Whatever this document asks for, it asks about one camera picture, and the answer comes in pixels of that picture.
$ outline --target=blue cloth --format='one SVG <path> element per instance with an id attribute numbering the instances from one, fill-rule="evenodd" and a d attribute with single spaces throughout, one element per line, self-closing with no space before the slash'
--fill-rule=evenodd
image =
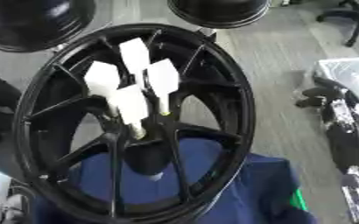
<path id="1" fill-rule="evenodd" d="M 185 165 L 188 181 L 197 182 L 222 152 L 222 147 L 214 141 L 189 138 L 179 143 L 179 151 Z M 110 198 L 109 156 L 100 154 L 83 162 L 80 187 L 93 197 L 101 200 Z M 169 198 L 178 193 L 177 174 L 168 165 L 159 181 L 133 172 L 124 163 L 121 194 L 125 203 L 138 204 Z M 283 158 L 262 157 L 249 154 L 245 166 L 233 182 L 222 192 L 213 208 L 200 217 L 199 224 L 311 224 L 313 216 L 290 206 L 292 194 L 299 187 L 289 162 Z M 39 222 L 53 223 L 53 208 L 41 201 L 36 209 Z M 59 221 L 69 224 L 68 217 L 59 214 Z"/>

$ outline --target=gray floor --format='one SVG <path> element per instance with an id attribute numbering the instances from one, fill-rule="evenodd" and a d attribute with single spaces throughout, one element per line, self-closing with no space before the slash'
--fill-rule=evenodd
<path id="1" fill-rule="evenodd" d="M 165 0 L 97 0 L 98 13 L 88 31 L 109 22 L 113 25 L 159 22 L 188 29 L 195 26 L 175 17 Z M 316 60 L 359 56 L 359 41 L 353 48 L 341 45 L 352 23 L 331 19 L 314 21 L 335 1 L 308 1 L 300 6 L 276 8 L 255 24 L 220 31 L 218 43 L 240 64 L 253 87 L 257 101 L 257 132 L 252 150 L 289 158 L 302 182 L 304 197 L 319 223 L 348 223 L 346 206 L 339 189 L 339 173 L 331 162 L 327 142 L 316 115 L 293 107 L 293 91 L 302 74 Z M 49 52 L 12 54 L 0 52 L 0 77 L 25 89 L 29 79 L 51 57 Z M 189 102 L 184 117 L 207 123 L 200 105 Z"/>

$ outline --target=stack of wheels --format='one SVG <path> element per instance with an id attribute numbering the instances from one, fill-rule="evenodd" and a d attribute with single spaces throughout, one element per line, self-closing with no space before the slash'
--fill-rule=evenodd
<path id="1" fill-rule="evenodd" d="M 94 0 L 0 0 L 0 50 L 36 52 L 60 45 L 93 19 Z"/>
<path id="2" fill-rule="evenodd" d="M 261 18 L 271 0 L 168 0 L 171 10 L 187 22 L 226 29 L 248 25 Z"/>

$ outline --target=wheel rim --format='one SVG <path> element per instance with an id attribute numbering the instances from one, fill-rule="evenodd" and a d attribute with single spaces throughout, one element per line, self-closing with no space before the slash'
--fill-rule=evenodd
<path id="1" fill-rule="evenodd" d="M 152 61 L 162 57 L 172 60 L 182 79 L 179 91 L 171 95 L 172 114 L 153 113 L 145 125 L 147 129 L 152 125 L 154 131 L 151 138 L 142 142 L 130 141 L 126 127 L 111 118 L 108 120 L 106 102 L 87 96 L 82 80 L 88 65 L 93 60 L 102 60 L 118 66 L 121 85 L 130 84 L 132 80 L 122 65 L 117 45 L 135 37 L 147 43 Z M 180 105 L 189 95 L 195 95 L 208 106 L 221 130 L 179 121 Z M 147 95 L 147 98 L 153 105 L 153 97 Z M 72 135 L 86 113 L 96 116 L 104 134 L 86 147 L 69 153 Z M 250 150 L 254 126 L 255 107 L 250 85 L 239 66 L 219 46 L 200 34 L 169 25 L 129 24 L 81 38 L 47 62 L 19 103 L 14 130 L 18 160 L 27 180 L 59 208 L 85 221 L 159 223 L 200 211 L 228 185 Z M 163 142 L 159 135 L 167 139 L 165 146 L 170 145 L 179 194 L 169 199 L 170 202 L 124 205 L 119 190 L 121 177 L 118 177 L 123 152 L 129 147 Z M 186 137 L 211 139 L 220 142 L 224 149 L 230 149 L 224 151 L 212 169 L 193 185 L 186 182 L 179 159 L 178 141 Z M 113 164 L 119 165 L 117 168 L 112 165 L 112 178 L 115 179 L 112 189 L 116 193 L 112 199 L 115 203 L 111 205 L 83 194 L 66 181 L 60 183 L 64 170 L 100 152 L 109 152 L 112 161 L 117 161 Z"/>

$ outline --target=chair leg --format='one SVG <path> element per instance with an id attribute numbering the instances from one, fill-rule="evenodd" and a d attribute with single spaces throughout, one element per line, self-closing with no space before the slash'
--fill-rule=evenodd
<path id="1" fill-rule="evenodd" d="M 359 21 L 358 24 L 356 25 L 356 28 L 353 32 L 353 35 L 351 36 L 351 38 L 346 42 L 345 46 L 351 47 L 354 45 L 354 43 L 356 42 L 356 40 L 359 37 Z"/>
<path id="2" fill-rule="evenodd" d="M 318 22 L 323 22 L 325 18 L 329 17 L 351 18 L 352 20 L 357 20 L 359 18 L 359 12 L 354 10 L 327 10 L 319 15 L 316 20 Z"/>

